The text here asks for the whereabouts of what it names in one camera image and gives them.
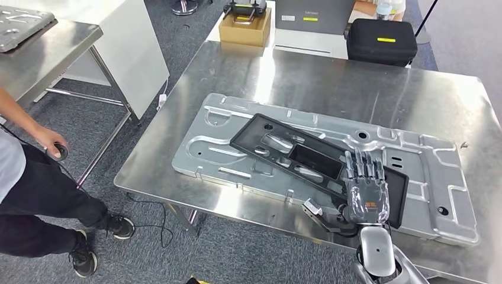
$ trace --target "yellow label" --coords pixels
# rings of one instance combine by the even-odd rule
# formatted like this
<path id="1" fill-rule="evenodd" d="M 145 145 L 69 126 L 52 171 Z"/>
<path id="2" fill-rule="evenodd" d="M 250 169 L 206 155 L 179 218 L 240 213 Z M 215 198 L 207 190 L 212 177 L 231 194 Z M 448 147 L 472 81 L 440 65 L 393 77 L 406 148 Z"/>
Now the yellow label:
<path id="1" fill-rule="evenodd" d="M 376 40 L 383 41 L 385 43 L 395 43 L 395 38 L 379 37 Z"/>

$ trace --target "metal table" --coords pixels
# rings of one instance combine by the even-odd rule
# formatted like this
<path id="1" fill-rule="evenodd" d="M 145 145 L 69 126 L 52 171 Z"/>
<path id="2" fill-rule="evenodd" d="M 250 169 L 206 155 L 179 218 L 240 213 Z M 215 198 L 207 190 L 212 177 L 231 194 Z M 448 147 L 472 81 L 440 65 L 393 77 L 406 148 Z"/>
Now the metal table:
<path id="1" fill-rule="evenodd" d="M 173 170 L 173 156 L 211 92 L 455 141 L 481 243 L 464 249 L 399 233 L 394 243 L 418 267 L 466 283 L 487 283 L 500 266 L 502 131 L 478 78 L 207 41 L 115 177 L 127 191 L 168 203 L 193 234 L 194 211 L 187 218 L 178 205 L 354 249 L 357 239 L 325 233 L 300 206 Z"/>
<path id="2" fill-rule="evenodd" d="M 106 139 L 96 156 L 78 180 L 81 185 L 96 166 L 101 156 L 111 144 L 117 133 L 128 119 L 139 123 L 118 87 L 113 75 L 93 46 L 103 32 L 92 24 L 57 20 L 40 30 L 16 49 L 0 53 L 0 86 L 21 105 L 27 105 L 44 91 L 61 95 L 75 96 L 82 99 L 103 102 L 124 107 L 127 113 Z M 96 64 L 103 71 L 110 85 L 120 97 L 120 101 L 83 93 L 48 88 L 52 81 L 63 74 L 79 56 L 89 50 Z"/>

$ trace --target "black case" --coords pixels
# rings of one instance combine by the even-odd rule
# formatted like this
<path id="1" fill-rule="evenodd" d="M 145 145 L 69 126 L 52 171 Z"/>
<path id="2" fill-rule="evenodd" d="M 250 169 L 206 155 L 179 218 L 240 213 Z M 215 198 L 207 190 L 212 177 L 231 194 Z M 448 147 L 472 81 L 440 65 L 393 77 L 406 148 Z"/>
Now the black case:
<path id="1" fill-rule="evenodd" d="M 406 66 L 417 54 L 417 41 L 409 22 L 357 19 L 347 36 L 349 59 Z"/>

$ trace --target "person's hand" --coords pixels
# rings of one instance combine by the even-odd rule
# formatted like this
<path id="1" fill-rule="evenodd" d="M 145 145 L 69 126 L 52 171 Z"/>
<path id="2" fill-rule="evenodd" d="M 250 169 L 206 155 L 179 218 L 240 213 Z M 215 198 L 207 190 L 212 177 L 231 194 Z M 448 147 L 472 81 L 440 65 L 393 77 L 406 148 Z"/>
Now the person's hand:
<path id="1" fill-rule="evenodd" d="M 32 133 L 33 138 L 43 147 L 47 148 L 47 151 L 54 157 L 60 158 L 61 154 L 59 150 L 54 146 L 54 143 L 59 143 L 68 148 L 68 142 L 59 133 L 54 132 L 43 126 L 39 127 L 35 132 Z"/>

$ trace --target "metal tray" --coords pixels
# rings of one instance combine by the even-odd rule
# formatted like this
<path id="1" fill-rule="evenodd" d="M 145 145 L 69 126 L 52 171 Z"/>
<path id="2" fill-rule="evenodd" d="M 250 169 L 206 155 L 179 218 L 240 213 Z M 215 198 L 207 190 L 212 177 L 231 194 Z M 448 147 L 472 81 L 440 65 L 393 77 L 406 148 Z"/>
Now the metal tray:
<path id="1" fill-rule="evenodd" d="M 49 12 L 0 5 L 0 52 L 16 48 L 52 21 L 54 15 Z"/>
<path id="2" fill-rule="evenodd" d="M 335 211 L 326 194 L 229 146 L 257 112 L 339 147 L 380 154 L 387 167 L 406 174 L 407 199 L 397 231 L 460 246 L 477 244 L 476 219 L 455 143 L 429 135 L 211 93 L 178 148 L 173 168 L 295 204 L 312 198 Z"/>

